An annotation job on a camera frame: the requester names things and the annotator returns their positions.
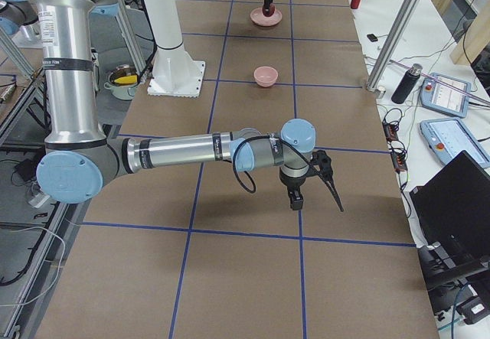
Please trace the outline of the red yellow apple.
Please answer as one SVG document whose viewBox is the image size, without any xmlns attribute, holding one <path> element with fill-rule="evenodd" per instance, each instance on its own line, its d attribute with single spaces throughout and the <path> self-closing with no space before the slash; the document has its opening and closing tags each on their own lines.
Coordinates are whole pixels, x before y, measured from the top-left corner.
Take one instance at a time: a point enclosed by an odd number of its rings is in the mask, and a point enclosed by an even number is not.
<svg viewBox="0 0 490 339">
<path fill-rule="evenodd" d="M 262 7 L 262 13 L 265 17 L 271 17 L 273 16 L 275 12 L 275 6 L 273 4 L 269 5 L 269 6 L 263 6 Z"/>
</svg>

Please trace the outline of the pink bowl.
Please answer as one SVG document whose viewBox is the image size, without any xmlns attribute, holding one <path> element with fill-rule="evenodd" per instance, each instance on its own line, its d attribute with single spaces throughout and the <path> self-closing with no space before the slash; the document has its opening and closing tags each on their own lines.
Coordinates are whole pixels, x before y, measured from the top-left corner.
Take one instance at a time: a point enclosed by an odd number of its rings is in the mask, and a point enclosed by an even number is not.
<svg viewBox="0 0 490 339">
<path fill-rule="evenodd" d="M 262 66 L 253 72 L 253 78 L 257 85 L 267 88 L 273 86 L 279 77 L 278 71 L 274 67 Z"/>
</svg>

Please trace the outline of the pink plate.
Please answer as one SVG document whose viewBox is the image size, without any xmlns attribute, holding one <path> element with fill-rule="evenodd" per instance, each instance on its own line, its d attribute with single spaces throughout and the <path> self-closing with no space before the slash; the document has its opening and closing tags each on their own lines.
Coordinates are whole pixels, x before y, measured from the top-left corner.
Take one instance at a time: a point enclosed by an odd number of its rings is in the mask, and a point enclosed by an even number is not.
<svg viewBox="0 0 490 339">
<path fill-rule="evenodd" d="M 283 14 L 279 9 L 276 9 L 271 16 L 265 16 L 262 8 L 255 8 L 250 13 L 251 21 L 260 27 L 273 27 L 278 25 L 283 19 Z"/>
</svg>

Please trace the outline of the small black square device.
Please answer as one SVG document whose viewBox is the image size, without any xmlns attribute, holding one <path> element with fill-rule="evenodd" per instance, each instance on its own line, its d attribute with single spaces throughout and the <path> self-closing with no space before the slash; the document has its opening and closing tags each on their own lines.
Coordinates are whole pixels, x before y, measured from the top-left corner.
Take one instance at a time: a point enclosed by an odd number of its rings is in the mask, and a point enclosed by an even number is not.
<svg viewBox="0 0 490 339">
<path fill-rule="evenodd" d="M 371 42 L 375 42 L 375 41 L 378 41 L 378 37 L 374 34 L 368 34 L 367 35 L 367 39 Z"/>
</svg>

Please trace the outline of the orange black usb hub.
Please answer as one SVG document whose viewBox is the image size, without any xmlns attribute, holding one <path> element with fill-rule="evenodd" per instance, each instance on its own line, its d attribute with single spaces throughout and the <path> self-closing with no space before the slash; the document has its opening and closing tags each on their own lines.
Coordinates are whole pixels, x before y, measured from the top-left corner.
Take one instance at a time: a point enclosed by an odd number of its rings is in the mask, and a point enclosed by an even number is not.
<svg viewBox="0 0 490 339">
<path fill-rule="evenodd" d="M 398 141 L 397 127 L 390 123 L 383 123 L 383 130 L 387 142 Z"/>
</svg>

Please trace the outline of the brown paper table mat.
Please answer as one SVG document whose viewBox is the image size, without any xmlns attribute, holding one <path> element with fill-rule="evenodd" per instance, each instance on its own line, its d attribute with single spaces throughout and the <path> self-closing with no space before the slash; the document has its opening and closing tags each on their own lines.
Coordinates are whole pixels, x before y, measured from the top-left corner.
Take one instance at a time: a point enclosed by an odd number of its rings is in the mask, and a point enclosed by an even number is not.
<svg viewBox="0 0 490 339">
<path fill-rule="evenodd" d="M 348 0 L 177 0 L 189 53 L 207 63 L 196 99 L 141 89 L 122 136 L 169 137 L 310 121 L 332 158 L 289 206 L 275 168 L 248 194 L 224 162 L 140 171 L 92 200 L 39 338 L 435 338 Z M 274 67 L 271 87 L 253 72 Z"/>
</svg>

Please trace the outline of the black laptop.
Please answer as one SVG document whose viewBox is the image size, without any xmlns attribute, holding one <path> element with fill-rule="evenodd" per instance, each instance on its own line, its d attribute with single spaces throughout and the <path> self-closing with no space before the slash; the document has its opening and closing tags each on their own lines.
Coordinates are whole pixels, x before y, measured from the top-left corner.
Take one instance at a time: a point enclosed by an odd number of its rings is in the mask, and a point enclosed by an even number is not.
<svg viewBox="0 0 490 339">
<path fill-rule="evenodd" d="M 489 254 L 489 174 L 460 152 L 410 198 L 428 243 L 453 256 Z"/>
</svg>

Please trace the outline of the black water bottle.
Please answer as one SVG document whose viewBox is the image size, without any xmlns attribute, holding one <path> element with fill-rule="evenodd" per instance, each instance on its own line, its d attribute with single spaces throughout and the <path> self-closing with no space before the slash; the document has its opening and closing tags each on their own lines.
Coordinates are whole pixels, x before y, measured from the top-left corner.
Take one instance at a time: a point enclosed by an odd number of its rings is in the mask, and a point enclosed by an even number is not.
<svg viewBox="0 0 490 339">
<path fill-rule="evenodd" d="M 422 69 L 423 67 L 420 64 L 413 64 L 413 66 L 405 72 L 390 98 L 393 103 L 402 104 L 407 99 L 419 80 Z"/>
</svg>

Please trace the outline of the near teach pendant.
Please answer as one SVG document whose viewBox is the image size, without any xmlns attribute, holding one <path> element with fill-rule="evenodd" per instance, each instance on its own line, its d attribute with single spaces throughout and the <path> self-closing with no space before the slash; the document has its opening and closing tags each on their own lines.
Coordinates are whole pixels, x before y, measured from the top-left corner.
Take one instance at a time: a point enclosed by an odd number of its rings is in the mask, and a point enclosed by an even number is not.
<svg viewBox="0 0 490 339">
<path fill-rule="evenodd" d="M 443 165 L 466 151 L 482 168 L 489 168 L 489 154 L 459 118 L 431 119 L 420 123 L 420 132 Z"/>
</svg>

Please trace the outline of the teach pendant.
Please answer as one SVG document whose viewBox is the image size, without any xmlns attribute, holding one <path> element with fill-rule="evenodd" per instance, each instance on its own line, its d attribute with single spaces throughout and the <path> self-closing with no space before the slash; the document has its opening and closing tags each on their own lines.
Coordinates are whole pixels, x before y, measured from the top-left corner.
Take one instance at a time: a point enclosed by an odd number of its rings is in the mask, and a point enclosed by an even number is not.
<svg viewBox="0 0 490 339">
<path fill-rule="evenodd" d="M 472 84 L 467 81 L 435 72 L 430 75 L 466 92 L 471 91 Z M 428 78 L 424 79 L 420 89 L 420 101 L 426 109 L 459 118 L 466 117 L 469 107 L 469 98 L 467 96 L 463 96 L 461 93 L 442 86 L 439 83 L 434 83 Z"/>
<path fill-rule="evenodd" d="M 420 123 L 420 132 L 443 165 L 466 151 L 482 168 L 489 168 L 489 154 L 459 118 L 431 119 Z"/>
</svg>

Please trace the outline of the steel pot with corn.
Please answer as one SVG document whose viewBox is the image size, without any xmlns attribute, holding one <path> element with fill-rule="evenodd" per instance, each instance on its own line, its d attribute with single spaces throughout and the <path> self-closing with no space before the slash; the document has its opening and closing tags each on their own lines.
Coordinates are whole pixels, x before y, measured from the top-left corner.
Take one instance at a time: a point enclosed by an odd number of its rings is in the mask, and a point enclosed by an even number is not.
<svg viewBox="0 0 490 339">
<path fill-rule="evenodd" d="M 130 101 L 136 94 L 138 79 L 134 66 L 122 64 L 107 74 L 103 87 L 117 99 Z"/>
</svg>

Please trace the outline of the black monitor stand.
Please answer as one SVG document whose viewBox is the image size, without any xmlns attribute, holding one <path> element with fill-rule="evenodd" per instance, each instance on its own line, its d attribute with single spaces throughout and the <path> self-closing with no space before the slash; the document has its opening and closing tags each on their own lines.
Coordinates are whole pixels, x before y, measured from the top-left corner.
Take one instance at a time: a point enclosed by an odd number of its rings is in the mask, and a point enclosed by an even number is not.
<svg viewBox="0 0 490 339">
<path fill-rule="evenodd" d="M 440 243 L 422 246 L 417 252 L 428 291 L 489 270 L 488 255 L 477 259 L 468 253 L 450 255 Z"/>
</svg>

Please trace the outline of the far teach pendant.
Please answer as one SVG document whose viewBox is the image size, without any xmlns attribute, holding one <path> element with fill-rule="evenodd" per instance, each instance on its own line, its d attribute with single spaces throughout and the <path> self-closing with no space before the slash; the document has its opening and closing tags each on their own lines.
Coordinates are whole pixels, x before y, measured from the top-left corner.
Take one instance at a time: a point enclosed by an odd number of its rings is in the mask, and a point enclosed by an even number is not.
<svg viewBox="0 0 490 339">
<path fill-rule="evenodd" d="M 435 72 L 430 75 L 466 92 L 471 91 L 472 84 L 467 81 Z M 434 83 L 428 78 L 424 79 L 420 89 L 420 101 L 426 109 L 459 118 L 466 117 L 469 107 L 469 98 L 467 96 L 463 96 L 461 93 L 442 86 L 439 83 Z"/>
</svg>

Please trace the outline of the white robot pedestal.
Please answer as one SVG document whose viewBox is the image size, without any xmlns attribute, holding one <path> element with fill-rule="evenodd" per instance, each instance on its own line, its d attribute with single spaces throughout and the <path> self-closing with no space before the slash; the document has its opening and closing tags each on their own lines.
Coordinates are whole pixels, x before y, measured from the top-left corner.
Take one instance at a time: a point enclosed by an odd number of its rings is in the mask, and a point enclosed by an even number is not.
<svg viewBox="0 0 490 339">
<path fill-rule="evenodd" d="M 185 50 L 175 0 L 144 1 L 157 47 L 148 94 L 199 96 L 205 62 L 193 60 Z"/>
</svg>

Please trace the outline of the metal clamp bracket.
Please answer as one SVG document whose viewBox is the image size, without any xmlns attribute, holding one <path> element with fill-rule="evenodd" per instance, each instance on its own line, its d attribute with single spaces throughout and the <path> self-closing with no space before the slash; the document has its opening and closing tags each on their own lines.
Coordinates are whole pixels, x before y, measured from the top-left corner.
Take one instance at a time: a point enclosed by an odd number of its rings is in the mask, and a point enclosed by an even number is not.
<svg viewBox="0 0 490 339">
<path fill-rule="evenodd" d="M 384 94 L 386 93 L 386 88 L 384 86 L 378 86 L 375 89 L 374 93 L 376 94 L 376 97 L 378 99 L 383 98 L 384 97 Z"/>
</svg>

